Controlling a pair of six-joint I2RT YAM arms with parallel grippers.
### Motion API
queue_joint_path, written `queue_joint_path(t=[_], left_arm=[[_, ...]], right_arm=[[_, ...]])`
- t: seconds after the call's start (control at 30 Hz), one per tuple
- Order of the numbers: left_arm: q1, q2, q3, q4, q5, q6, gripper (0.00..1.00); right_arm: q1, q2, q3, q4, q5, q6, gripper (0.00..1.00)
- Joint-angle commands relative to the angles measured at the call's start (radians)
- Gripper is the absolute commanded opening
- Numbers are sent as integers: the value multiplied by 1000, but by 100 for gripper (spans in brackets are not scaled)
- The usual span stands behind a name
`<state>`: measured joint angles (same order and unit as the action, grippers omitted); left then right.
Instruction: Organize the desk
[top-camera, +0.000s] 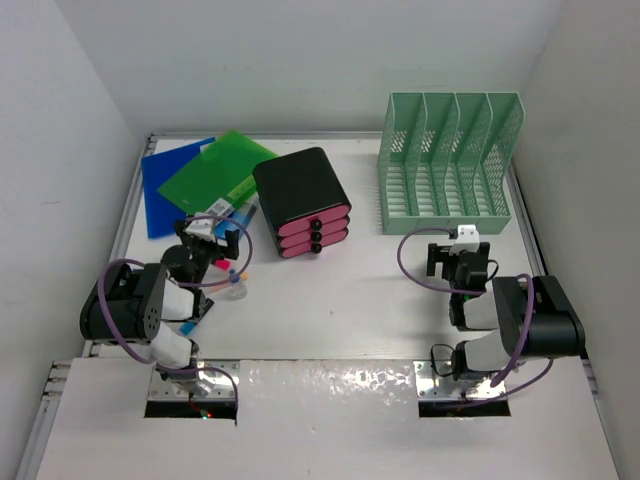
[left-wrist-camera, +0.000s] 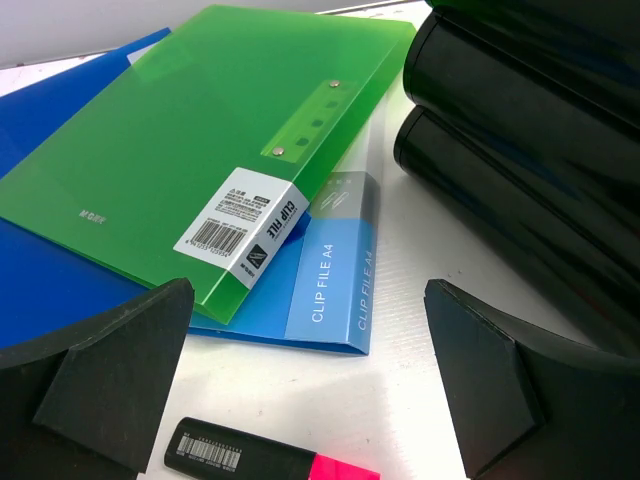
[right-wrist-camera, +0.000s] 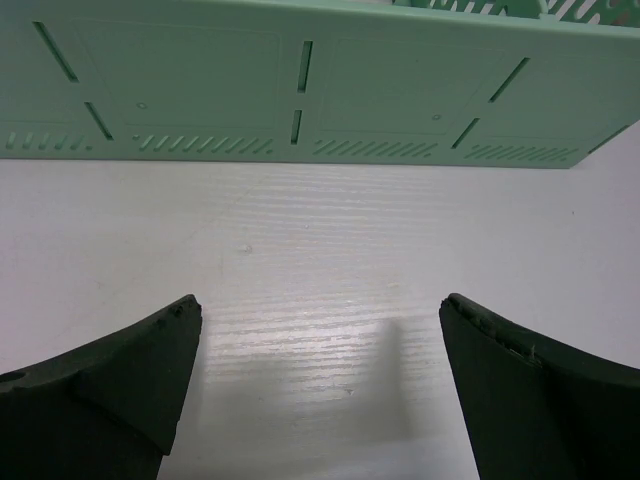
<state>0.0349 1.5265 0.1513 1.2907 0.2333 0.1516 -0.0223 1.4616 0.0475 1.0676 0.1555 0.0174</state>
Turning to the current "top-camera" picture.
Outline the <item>pink highlighter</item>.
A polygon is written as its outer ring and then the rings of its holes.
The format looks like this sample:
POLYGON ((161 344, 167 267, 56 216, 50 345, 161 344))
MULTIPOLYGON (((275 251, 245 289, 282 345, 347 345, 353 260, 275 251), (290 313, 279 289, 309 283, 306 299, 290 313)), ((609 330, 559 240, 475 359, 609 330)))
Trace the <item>pink highlighter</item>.
POLYGON ((221 270, 229 270, 231 267, 231 262, 226 259, 216 260, 214 265, 221 270))

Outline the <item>pink top drawer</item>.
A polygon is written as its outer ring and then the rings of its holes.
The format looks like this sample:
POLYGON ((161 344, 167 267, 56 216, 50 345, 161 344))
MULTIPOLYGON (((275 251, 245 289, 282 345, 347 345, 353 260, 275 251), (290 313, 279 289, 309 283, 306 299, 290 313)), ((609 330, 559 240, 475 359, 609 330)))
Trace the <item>pink top drawer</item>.
POLYGON ((312 213, 285 223, 277 229, 276 233, 279 237, 289 237, 309 229, 319 230, 325 224, 347 216, 350 210, 349 205, 342 204, 318 213, 312 213))

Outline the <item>green plastic folder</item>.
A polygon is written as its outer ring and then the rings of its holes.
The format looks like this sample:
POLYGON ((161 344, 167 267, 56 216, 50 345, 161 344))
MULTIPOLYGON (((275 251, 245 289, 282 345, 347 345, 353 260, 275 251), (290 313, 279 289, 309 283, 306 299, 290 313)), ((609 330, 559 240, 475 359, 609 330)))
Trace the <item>green plastic folder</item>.
POLYGON ((236 209, 256 193, 253 169, 277 157, 244 134, 229 130, 165 181, 158 193, 187 215, 206 212, 219 201, 236 209))

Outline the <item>orange highlighter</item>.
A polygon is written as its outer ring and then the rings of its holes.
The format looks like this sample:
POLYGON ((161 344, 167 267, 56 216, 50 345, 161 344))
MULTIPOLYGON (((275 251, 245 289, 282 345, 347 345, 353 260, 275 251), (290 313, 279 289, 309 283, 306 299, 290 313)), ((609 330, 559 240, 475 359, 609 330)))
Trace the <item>orange highlighter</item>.
POLYGON ((222 285, 203 287, 203 290, 206 294, 213 294, 213 293, 217 293, 222 290, 225 290, 227 288, 233 287, 236 284, 245 283, 247 280, 248 280, 248 273, 244 272, 238 277, 237 280, 234 280, 232 282, 225 282, 222 285))

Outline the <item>blue highlighter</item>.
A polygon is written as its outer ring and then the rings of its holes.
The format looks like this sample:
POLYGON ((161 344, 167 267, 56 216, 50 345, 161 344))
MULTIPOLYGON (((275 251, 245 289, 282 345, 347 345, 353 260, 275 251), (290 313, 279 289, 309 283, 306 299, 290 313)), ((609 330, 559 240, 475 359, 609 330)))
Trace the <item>blue highlighter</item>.
POLYGON ((189 335, 189 334, 190 334, 190 333, 195 329, 195 327, 196 327, 196 326, 197 326, 197 324, 196 324, 196 323, 194 323, 194 322, 184 322, 184 323, 180 326, 180 328, 179 328, 179 332, 180 332, 182 335, 189 335))

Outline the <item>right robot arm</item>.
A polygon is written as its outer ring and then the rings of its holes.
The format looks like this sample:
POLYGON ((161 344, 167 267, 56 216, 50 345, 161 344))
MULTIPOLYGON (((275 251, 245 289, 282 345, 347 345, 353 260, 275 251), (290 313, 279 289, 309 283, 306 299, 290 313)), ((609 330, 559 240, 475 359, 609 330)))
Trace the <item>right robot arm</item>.
POLYGON ((474 252, 428 245, 426 275, 441 265, 453 289, 452 326, 484 334, 452 347, 448 362, 432 359, 433 371, 458 382, 490 378, 497 384, 528 360, 582 356, 585 329, 558 279, 490 274, 489 253, 487 242, 474 252))

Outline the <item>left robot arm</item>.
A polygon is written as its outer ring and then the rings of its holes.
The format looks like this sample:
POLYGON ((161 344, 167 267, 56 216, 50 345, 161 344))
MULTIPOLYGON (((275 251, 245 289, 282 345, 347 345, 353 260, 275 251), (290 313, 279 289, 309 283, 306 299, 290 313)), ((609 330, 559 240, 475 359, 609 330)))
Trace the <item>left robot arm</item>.
POLYGON ((80 314, 84 339, 104 344, 136 343, 149 348, 149 359, 162 380, 196 395, 214 385, 205 373, 197 344, 169 324, 196 326, 214 306, 202 289, 210 266, 239 256, 240 232, 228 229, 218 241, 212 221, 178 220, 180 239, 161 260, 134 269, 126 261, 106 266, 80 314))

